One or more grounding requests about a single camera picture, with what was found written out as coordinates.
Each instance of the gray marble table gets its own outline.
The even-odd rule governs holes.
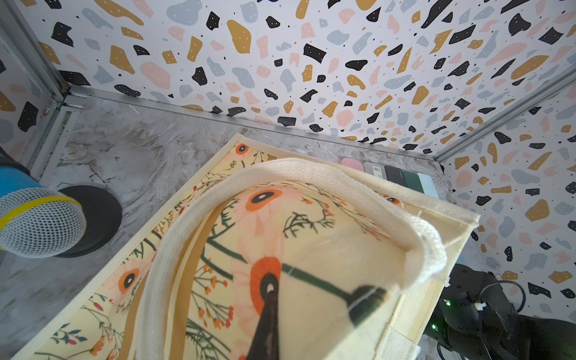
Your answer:
[[[440,197],[453,202],[434,161],[88,98],[50,187],[58,190],[86,183],[105,187],[122,204],[122,225],[107,245],[85,256],[24,259],[12,255],[0,276],[0,358],[15,354],[56,316],[236,133],[331,162],[350,157],[427,173]]]

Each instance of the dark green block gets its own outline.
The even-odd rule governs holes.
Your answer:
[[[406,180],[406,186],[408,188],[424,194],[424,189],[422,188],[422,184],[420,183],[420,177],[418,176],[418,174],[402,170],[402,175]]]

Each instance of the blue object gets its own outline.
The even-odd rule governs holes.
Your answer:
[[[41,187],[33,178],[11,166],[0,166],[0,198],[16,190]]]

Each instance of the terrazzo pattern wall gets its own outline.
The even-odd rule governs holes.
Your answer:
[[[36,134],[50,104],[0,43],[0,146],[15,160]]]
[[[488,270],[519,282],[522,314],[576,323],[576,84],[444,164]],[[520,303],[512,286],[505,290]]]
[[[76,85],[425,154],[576,62],[559,0],[14,0]]]

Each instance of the canvas tote bag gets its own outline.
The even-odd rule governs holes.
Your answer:
[[[241,135],[166,205],[16,359],[413,359],[478,220]]]

